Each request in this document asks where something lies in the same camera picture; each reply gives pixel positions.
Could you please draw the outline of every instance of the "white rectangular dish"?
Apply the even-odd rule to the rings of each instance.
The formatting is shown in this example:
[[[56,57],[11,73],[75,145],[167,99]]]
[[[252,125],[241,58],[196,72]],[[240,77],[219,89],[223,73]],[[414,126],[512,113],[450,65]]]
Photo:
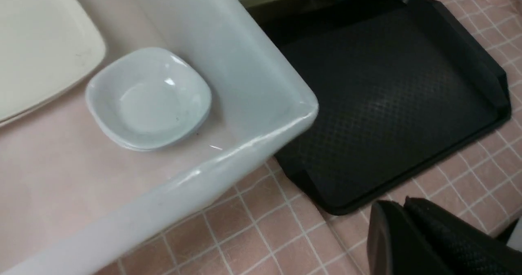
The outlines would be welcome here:
[[[125,150],[95,123],[84,84],[0,128],[0,273],[91,275],[206,207],[317,115],[317,100],[237,0],[79,0],[106,63],[178,54],[212,90],[196,134]]]
[[[77,0],[0,0],[0,46],[0,126],[69,90],[106,52]]]

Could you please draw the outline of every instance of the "small square bowl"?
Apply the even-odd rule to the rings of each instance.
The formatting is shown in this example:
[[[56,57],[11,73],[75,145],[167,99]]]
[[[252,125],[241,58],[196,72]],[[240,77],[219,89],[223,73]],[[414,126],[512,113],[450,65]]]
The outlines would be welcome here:
[[[212,101],[201,76],[178,56],[145,48],[90,80],[86,102],[101,130],[130,150],[153,151],[196,131]]]

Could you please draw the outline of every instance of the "white ceramic dish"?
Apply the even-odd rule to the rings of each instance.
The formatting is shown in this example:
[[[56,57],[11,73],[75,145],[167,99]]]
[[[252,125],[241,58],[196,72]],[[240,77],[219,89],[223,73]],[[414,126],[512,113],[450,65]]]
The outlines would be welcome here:
[[[210,111],[211,92],[201,76],[162,48],[137,50],[89,82],[86,102],[115,143],[151,151],[197,130]]]
[[[77,0],[0,0],[0,46],[0,123],[64,93],[106,53]]]

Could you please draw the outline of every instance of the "white grout line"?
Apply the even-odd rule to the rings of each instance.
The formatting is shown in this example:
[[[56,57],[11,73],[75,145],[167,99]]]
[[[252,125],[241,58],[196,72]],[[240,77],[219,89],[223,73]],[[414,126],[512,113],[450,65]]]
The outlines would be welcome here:
[[[259,184],[260,182],[264,181],[266,178],[269,178],[270,176],[271,176],[271,174],[269,173],[269,174],[267,174],[267,175],[265,175],[265,176],[259,178],[259,180],[257,180],[254,184],[252,184],[251,186],[247,187],[246,189],[244,189],[244,190],[242,190],[242,191],[239,191],[239,190],[237,190],[237,188],[236,188],[236,191],[237,191],[237,192],[236,192],[234,195],[232,195],[232,196],[230,196],[230,197],[227,197],[227,198],[224,199],[224,200],[220,200],[219,202],[215,202],[215,203],[213,203],[212,205],[208,206],[207,208],[204,208],[204,209],[201,210],[201,211],[198,211],[198,212],[196,212],[196,213],[194,213],[194,214],[191,214],[191,215],[189,215],[189,216],[187,216],[187,217],[185,217],[185,218],[183,218],[183,219],[177,221],[176,223],[174,223],[174,224],[172,224],[171,226],[169,226],[168,228],[166,228],[166,229],[164,230],[164,232],[168,232],[168,231],[172,230],[173,228],[175,228],[175,227],[181,225],[182,223],[185,223],[186,221],[188,221],[188,220],[190,220],[190,219],[196,217],[197,215],[200,215],[200,214],[206,213],[206,212],[208,212],[209,210],[212,210],[213,208],[216,208],[217,206],[220,206],[220,205],[222,205],[222,204],[224,204],[224,203],[226,203],[226,202],[228,202],[228,201],[230,201],[230,200],[235,199],[236,197],[239,197],[239,196],[242,195],[243,193],[246,193],[247,191],[250,191],[251,189],[253,189],[257,184]]]
[[[466,203],[466,201],[464,201],[464,199],[462,198],[462,195],[460,195],[460,193],[457,191],[457,189],[456,189],[455,186],[453,185],[453,182],[455,182],[455,180],[453,180],[453,181],[449,180],[449,178],[448,178],[448,176],[446,175],[446,173],[445,173],[444,171],[442,171],[442,169],[440,169],[440,167],[439,167],[438,165],[437,165],[437,168],[439,169],[440,172],[442,172],[442,174],[444,175],[444,177],[446,177],[446,180],[448,180],[449,185],[453,188],[453,190],[455,190],[455,193],[457,193],[457,196],[459,197],[459,199],[460,199],[460,200],[462,201],[462,203],[464,203],[464,205],[466,206],[466,209],[463,210],[461,213],[459,213],[459,214],[457,215],[457,217],[460,217],[460,215],[461,215],[462,213],[465,213],[467,210],[469,210],[469,212],[470,212],[474,217],[476,217],[475,213],[471,210],[471,206],[468,205],[468,203]],[[483,227],[484,230],[485,230],[486,227],[484,226],[484,224],[482,223],[482,221],[481,221],[478,217],[476,217],[476,218],[479,220],[480,226]]]
[[[279,192],[281,193],[283,199],[285,199],[285,204],[288,205],[288,208],[290,209],[290,211],[292,212],[292,216],[294,217],[295,221],[297,222],[299,228],[301,229],[301,232],[304,233],[304,236],[305,236],[305,239],[306,241],[308,242],[308,245],[310,245],[310,247],[312,248],[312,251],[315,255],[315,258],[317,259],[317,261],[319,262],[320,266],[322,266],[323,268],[323,271],[325,272],[326,275],[328,275],[328,271],[326,270],[323,262],[321,261],[321,258],[319,258],[319,255],[317,254],[317,251],[314,247],[314,245],[312,244],[310,238],[308,237],[308,234],[306,234],[306,231],[304,230],[304,227],[301,223],[301,221],[299,220],[299,218],[297,217],[297,215],[295,214],[295,211],[293,210],[293,207],[292,207],[292,204],[291,202],[289,201],[289,199],[287,198],[287,195],[285,194],[285,191],[282,189],[281,187],[281,184],[279,184],[279,182],[277,181],[277,178],[276,178],[276,175],[272,172],[272,170],[270,168],[268,168],[268,170],[270,171],[270,173],[272,173],[272,179],[274,180],[274,182],[276,182],[276,185],[277,185],[277,188],[279,189]]]
[[[270,256],[272,256],[272,259],[274,259],[274,262],[276,262],[276,266],[277,266],[277,269],[279,270],[279,272],[281,273],[281,275],[285,275],[283,273],[283,270],[281,269],[281,266],[279,265],[279,262],[277,261],[276,259],[276,256],[274,255],[274,252],[272,251],[272,247],[270,247],[270,245],[268,244],[268,242],[266,241],[266,238],[265,236],[263,235],[263,233],[261,232],[261,229],[259,229],[259,226],[257,225],[257,221],[254,219],[253,215],[252,215],[252,212],[250,212],[250,209],[248,208],[248,206],[246,206],[246,203],[245,201],[243,200],[243,196],[242,195],[239,195],[239,199],[241,200],[241,203],[243,204],[243,208],[245,208],[246,210],[246,213],[248,215],[248,217],[250,218],[250,220],[252,221],[252,224],[254,225],[255,229],[257,230],[257,233],[259,234],[259,236],[261,236],[261,239],[263,240],[263,243],[265,244],[266,248],[268,249],[268,252],[270,253]]]
[[[466,160],[466,158],[464,158],[464,157],[463,157],[462,159],[464,160],[464,162],[466,163],[466,166],[468,166],[468,169],[471,171],[471,173],[472,173],[473,176],[476,178],[476,180],[478,180],[478,182],[480,183],[480,185],[484,188],[484,190],[486,191],[486,195],[489,194],[488,188],[487,188],[487,187],[482,183],[482,181],[481,181],[480,178],[477,176],[477,174],[475,174],[475,171],[473,171],[473,170],[471,169],[471,166],[469,165],[468,160]],[[477,219],[477,221],[479,221],[479,224],[480,224],[480,226],[483,228],[483,230],[484,230],[484,231],[488,231],[488,230],[486,229],[484,223],[483,223],[483,222],[481,221],[481,219],[478,217],[478,215],[477,215],[477,214],[472,210],[471,206],[468,206],[467,208],[468,208],[468,211],[471,213],[471,215],[472,215],[473,217],[475,217],[475,218]]]
[[[170,245],[168,244],[168,242],[166,241],[166,236],[164,233],[161,234],[161,237],[164,241],[164,244],[166,245],[166,251],[168,252],[168,255],[170,256],[173,264],[174,264],[174,268],[177,267],[177,260],[176,260],[176,257],[174,256],[174,253],[172,251],[172,249],[170,248]]]
[[[412,180],[413,180],[414,183],[417,185],[417,187],[421,190],[421,192],[423,193],[423,195],[425,195],[425,198],[428,198],[428,197],[427,197],[427,193],[424,191],[424,189],[422,188],[422,186],[420,186],[419,182],[417,182],[416,177],[417,177],[417,176],[415,176],[414,178],[412,178]]]
[[[246,269],[243,273],[239,274],[239,275],[245,275],[245,274],[248,274],[250,271],[254,270],[255,268],[257,268],[257,266],[259,266],[260,264],[263,264],[264,262],[266,262],[266,260],[268,260],[269,258],[272,258],[272,254],[269,253],[268,255],[266,255],[263,259],[259,260],[258,262],[256,262],[255,264],[253,264],[252,266],[250,266],[250,268]]]
[[[123,267],[123,263],[122,263],[122,259],[121,258],[118,259],[117,264],[118,264],[119,272],[122,275],[127,275],[127,272],[125,271],[125,268]]]
[[[475,164],[473,167],[471,167],[470,169],[468,169],[467,171],[465,171],[464,173],[460,174],[459,176],[457,176],[452,182],[456,182],[457,180],[460,180],[460,178],[466,176],[466,174],[468,173],[471,173],[471,171],[477,169],[478,167],[480,167],[481,165],[483,165],[484,163],[486,163],[487,161],[489,160],[493,160],[493,157],[494,156],[497,156],[499,153],[503,152],[504,150],[506,150],[507,148],[511,147],[511,145],[513,145],[514,143],[518,142],[522,140],[522,136],[518,137],[517,139],[515,139],[514,141],[510,142],[510,143],[507,143],[504,147],[502,147],[501,149],[499,149],[498,151],[494,152],[493,154],[490,154],[488,152],[488,150],[485,149],[485,147],[480,143],[480,141],[476,141],[475,144],[478,144],[479,146],[481,146],[485,152],[488,154],[488,158],[484,159],[484,160],[481,160],[480,162],[478,162],[477,164]],[[444,186],[440,187],[438,190],[436,190],[434,193],[432,193],[431,195],[429,195],[429,198],[432,198],[434,195],[440,193],[442,190],[444,190],[446,187],[448,187],[449,184],[445,184]]]
[[[225,266],[227,267],[227,270],[229,271],[230,275],[234,275],[234,273],[232,272],[232,269],[230,268],[229,264],[228,264],[228,261],[227,261],[227,258],[225,257],[224,253],[223,253],[223,250],[221,249],[221,246],[219,245],[218,243],[218,240],[216,238],[216,235],[214,234],[214,230],[210,227],[210,223],[208,223],[208,219],[207,219],[207,215],[206,214],[203,214],[203,218],[205,219],[205,223],[207,224],[207,228],[209,229],[210,231],[210,234],[212,236],[212,239],[214,240],[214,243],[217,245],[218,247],[218,251],[219,251],[219,254],[221,255],[221,259],[223,260],[223,262],[225,263]]]
[[[334,237],[336,238],[336,240],[339,243],[339,245],[341,245],[341,247],[343,248],[345,253],[352,259],[352,261],[356,265],[356,267],[359,270],[359,272],[361,274],[365,274],[363,269],[359,266],[358,262],[355,260],[354,256],[352,256],[352,254],[350,253],[350,251],[353,250],[355,247],[347,248],[346,245],[345,245],[345,242],[339,237],[339,234],[337,233],[337,231],[333,227],[329,227],[329,228],[332,230],[332,234],[334,234]],[[356,243],[356,246],[364,243],[366,240],[367,240],[367,238],[364,238],[362,241]]]

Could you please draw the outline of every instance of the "tile grout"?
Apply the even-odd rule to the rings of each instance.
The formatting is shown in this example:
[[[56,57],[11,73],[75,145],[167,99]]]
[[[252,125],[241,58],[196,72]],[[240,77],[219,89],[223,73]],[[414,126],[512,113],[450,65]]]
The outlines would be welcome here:
[[[216,234],[214,234],[214,230],[212,227],[210,227],[210,223],[208,222],[207,215],[203,213],[203,218],[205,219],[205,223],[207,224],[207,228],[210,230],[210,234],[212,236],[212,239],[214,240],[214,243],[216,244],[216,247],[219,251],[219,254],[221,256],[221,259],[225,263],[225,267],[227,267],[227,270],[229,271],[230,275],[234,275],[232,268],[230,268],[230,265],[228,264],[227,258],[225,257],[223,250],[221,249],[221,246],[218,244],[218,239],[216,238]]]
[[[313,253],[315,255],[315,258],[319,262],[320,266],[323,267],[323,271],[325,272],[325,274],[328,275],[328,271],[326,270],[326,268],[325,268],[325,266],[323,264],[323,261],[321,260],[321,258],[319,258],[319,255],[317,254],[317,251],[316,251],[314,245],[312,244],[310,238],[308,237],[308,234],[306,234],[306,231],[304,230],[304,227],[303,227],[302,223],[300,222],[299,218],[295,214],[295,211],[293,210],[292,204],[290,203],[289,199],[287,198],[287,195],[286,195],[285,191],[282,189],[281,184],[279,184],[279,182],[278,182],[278,180],[276,178],[276,175],[274,173],[272,173],[272,178],[273,178],[274,182],[276,182],[276,186],[279,189],[279,192],[281,193],[281,195],[283,196],[283,199],[285,199],[285,203],[288,205],[288,208],[290,209],[290,212],[292,213],[293,218],[298,223],[298,226],[301,229],[301,232],[304,234],[305,239],[308,242],[308,245],[310,245],[310,247],[312,248],[312,251],[313,251]]]
[[[270,247],[270,245],[268,244],[268,242],[266,241],[266,238],[265,236],[263,235],[263,233],[261,232],[261,229],[259,229],[259,226],[257,225],[257,221],[254,219],[253,215],[252,215],[252,212],[250,211],[250,208],[248,208],[248,206],[246,205],[246,202],[244,201],[243,199],[243,196],[242,195],[239,195],[239,199],[241,200],[241,203],[243,205],[243,208],[245,208],[246,210],[246,213],[248,215],[248,217],[250,218],[250,221],[253,223],[257,233],[259,234],[259,236],[261,236],[261,240],[263,240],[263,243],[265,244],[266,248],[268,249],[268,252],[269,252],[269,255],[272,257],[272,259],[274,260],[274,262],[276,263],[276,266],[277,266],[277,269],[279,270],[279,272],[281,273],[281,275],[285,275],[285,273],[283,272],[283,270],[281,269],[281,266],[279,265],[279,261],[276,259],[276,256],[274,255],[274,252],[272,251],[272,247]]]

